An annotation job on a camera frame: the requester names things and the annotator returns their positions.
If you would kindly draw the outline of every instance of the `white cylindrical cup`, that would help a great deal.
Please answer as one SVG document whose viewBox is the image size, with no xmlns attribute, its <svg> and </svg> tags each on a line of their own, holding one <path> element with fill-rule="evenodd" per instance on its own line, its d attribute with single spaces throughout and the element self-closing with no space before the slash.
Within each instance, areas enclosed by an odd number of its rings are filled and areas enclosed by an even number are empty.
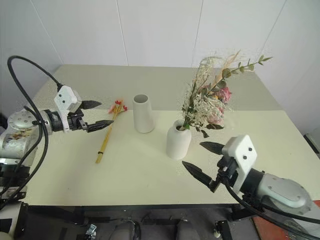
<svg viewBox="0 0 320 240">
<path fill-rule="evenodd" d="M 155 128 L 151 102 L 147 95 L 139 94 L 133 98 L 134 128 L 142 134 L 151 132 Z"/>
</svg>

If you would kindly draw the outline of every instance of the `red object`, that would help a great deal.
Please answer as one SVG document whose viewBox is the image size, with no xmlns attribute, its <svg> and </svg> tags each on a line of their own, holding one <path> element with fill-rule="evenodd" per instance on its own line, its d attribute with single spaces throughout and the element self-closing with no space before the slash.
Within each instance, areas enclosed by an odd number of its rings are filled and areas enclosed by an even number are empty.
<svg viewBox="0 0 320 240">
<path fill-rule="evenodd" d="M 314 201 L 320 207 L 320 200 Z M 287 231 L 259 216 L 252 218 L 261 240 L 288 240 Z"/>
</svg>

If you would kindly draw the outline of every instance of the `white vase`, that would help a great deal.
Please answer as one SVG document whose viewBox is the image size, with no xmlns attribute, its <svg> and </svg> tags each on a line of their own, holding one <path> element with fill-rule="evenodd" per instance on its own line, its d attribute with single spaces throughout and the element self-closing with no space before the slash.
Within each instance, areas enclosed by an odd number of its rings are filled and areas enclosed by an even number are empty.
<svg viewBox="0 0 320 240">
<path fill-rule="evenodd" d="M 187 155 L 191 142 L 191 131 L 189 129 L 177 130 L 177 127 L 183 124 L 183 120 L 175 121 L 166 136 L 166 154 L 175 160 L 183 159 Z"/>
<path fill-rule="evenodd" d="M 133 98 L 134 128 L 142 134 L 151 132 L 155 128 L 151 102 L 147 95 L 139 94 Z"/>
</svg>

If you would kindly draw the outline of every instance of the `black cable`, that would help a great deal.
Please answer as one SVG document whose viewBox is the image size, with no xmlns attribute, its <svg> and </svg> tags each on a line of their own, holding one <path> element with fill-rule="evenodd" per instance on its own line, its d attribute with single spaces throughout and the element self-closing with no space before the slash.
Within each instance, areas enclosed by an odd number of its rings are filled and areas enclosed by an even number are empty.
<svg viewBox="0 0 320 240">
<path fill-rule="evenodd" d="M 49 135 L 48 135 L 48 130 L 47 130 L 45 121 L 44 121 L 43 117 L 41 116 L 37 106 L 34 104 L 32 99 L 27 94 L 26 90 L 23 88 L 23 86 L 20 84 L 19 80 L 17 79 L 15 71 L 14 71 L 14 69 L 12 67 L 13 59 L 21 59 L 21 60 L 24 60 L 24 61 L 34 65 L 35 67 L 37 67 L 38 69 L 43 71 L 46 75 L 48 75 L 52 80 L 54 80 L 56 82 L 57 86 L 58 86 L 58 89 L 59 89 L 59 87 L 62 87 L 61 83 L 59 83 L 50 73 L 48 73 L 46 70 L 44 70 L 41 66 L 39 66 L 35 62 L 33 62 L 33 61 L 31 61 L 31 60 L 29 60 L 29 59 L 27 59 L 25 57 L 22 57 L 22 56 L 11 56 L 11 57 L 8 58 L 7 66 L 8 66 L 9 72 L 10 72 L 12 78 L 13 78 L 13 81 L 15 82 L 16 86 L 19 88 L 19 90 L 21 91 L 21 93 L 23 94 L 25 99 L 29 102 L 29 104 L 33 108 L 36 116 L 39 118 L 39 124 L 42 127 L 42 130 L 43 130 L 43 133 L 44 133 L 44 148 L 43 148 L 43 152 L 42 152 L 41 158 L 40 158 L 38 164 L 35 166 L 35 168 L 32 171 L 32 173 L 28 176 L 28 178 L 26 178 L 24 180 L 24 182 L 21 184 L 20 187 L 18 187 L 2 204 L 0 204 L 0 210 L 2 210 L 12 199 L 15 198 L 15 196 L 27 185 L 27 183 L 31 180 L 31 178 L 39 170 L 39 168 L 42 165 L 42 163 L 43 163 L 43 161 L 45 159 L 45 156 L 47 154 L 48 144 L 49 144 Z"/>
<path fill-rule="evenodd" d="M 289 218 L 293 218 L 293 219 L 298 219 L 304 222 L 308 222 L 308 223 L 313 223 L 313 224 L 320 224 L 320 219 L 316 219 L 316 218 L 310 218 L 310 217 L 305 217 L 305 216 L 299 216 L 299 215 L 295 215 L 295 214 L 291 214 L 289 212 L 286 211 L 281 211 L 279 209 L 276 209 L 272 206 L 269 206 L 267 204 L 262 204 L 262 207 L 265 209 L 268 209 L 276 214 L 280 214 Z"/>
<path fill-rule="evenodd" d="M 267 220 L 268 222 L 284 229 L 287 230 L 295 235 L 304 237 L 306 239 L 310 239 L 310 240 L 320 240 L 320 237 L 317 236 L 313 236 L 307 233 L 304 233 L 302 231 L 298 231 L 292 227 L 289 227 L 285 224 L 283 224 L 282 222 L 279 222 L 269 216 L 267 216 L 266 214 L 258 211 L 257 209 L 253 208 L 250 204 L 248 204 L 247 202 L 243 201 L 240 197 L 238 197 L 238 195 L 231 189 L 230 184 L 229 184 L 229 179 L 227 177 L 224 177 L 222 179 L 222 183 L 225 185 L 227 191 L 230 193 L 230 195 L 238 202 L 240 203 L 242 206 L 244 206 L 246 209 L 248 209 L 251 213 L 263 218 L 264 220 Z"/>
<path fill-rule="evenodd" d="M 39 123 L 39 118 L 36 115 L 36 113 L 34 111 L 32 111 L 29 107 L 24 106 L 25 110 L 29 111 L 37 120 L 37 122 Z M 36 140 L 36 142 L 32 145 L 32 147 L 23 155 L 23 157 L 21 158 L 21 160 L 19 161 L 19 163 L 15 166 L 15 169 L 13 171 L 13 173 L 17 173 L 19 168 L 21 167 L 21 165 L 24 163 L 24 161 L 26 160 L 26 158 L 29 156 L 29 154 L 38 146 L 38 144 L 40 143 L 42 136 L 43 136 L 43 129 L 41 125 L 39 126 L 39 134 L 38 134 L 38 138 Z M 11 183 L 15 178 L 15 175 L 12 175 L 10 180 L 8 181 L 8 183 L 6 184 L 6 186 L 2 189 L 2 191 L 0 192 L 0 197 L 11 187 Z"/>
<path fill-rule="evenodd" d="M 63 86 L 57 79 L 55 79 L 54 76 L 52 76 L 52 74 L 50 74 L 47 70 L 45 70 L 44 68 L 42 68 L 40 65 L 38 65 L 38 64 L 35 63 L 34 61 L 31 61 L 31 60 L 28 59 L 28 58 L 25 58 L 25 57 L 23 57 L 23 56 L 18 56 L 18 55 L 13 55 L 13 56 L 9 57 L 8 60 L 7 60 L 7 65 L 8 65 L 8 68 L 9 68 L 9 71 L 10 71 L 12 77 L 15 77 L 15 78 L 17 79 L 16 74 L 14 73 L 13 68 L 12 68 L 12 64 L 11 64 L 11 62 L 12 62 L 13 59 L 21 59 L 21 60 L 24 60 L 24 61 L 26 61 L 26 62 L 34 65 L 34 66 L 37 67 L 38 69 L 40 69 L 44 74 L 46 74 L 48 77 L 50 77 L 50 78 L 56 83 L 56 86 L 57 86 L 57 88 L 58 88 L 58 91 L 59 91 L 60 88 Z"/>
</svg>

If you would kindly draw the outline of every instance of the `yellow stick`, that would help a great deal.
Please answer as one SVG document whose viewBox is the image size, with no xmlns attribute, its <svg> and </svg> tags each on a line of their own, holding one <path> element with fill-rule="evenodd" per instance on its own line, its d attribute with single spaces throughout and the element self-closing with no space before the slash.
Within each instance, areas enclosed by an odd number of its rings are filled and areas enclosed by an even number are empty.
<svg viewBox="0 0 320 240">
<path fill-rule="evenodd" d="M 113 113 L 113 118 L 112 120 L 115 120 L 116 117 L 118 116 L 118 114 L 122 111 L 122 107 L 123 107 L 123 103 L 121 102 L 121 104 L 115 109 L 114 113 Z M 107 146 L 107 143 L 108 143 L 108 140 L 109 140 L 109 136 L 110 136 L 110 133 L 112 131 L 112 126 L 109 126 L 109 129 L 108 129 L 108 132 L 106 133 L 105 135 L 105 138 L 104 138 L 104 141 L 102 143 L 102 146 L 100 148 L 100 151 L 98 151 L 98 157 L 95 161 L 96 164 L 99 164 L 101 162 L 101 159 L 104 155 L 104 152 L 106 150 L 106 146 Z"/>
</svg>

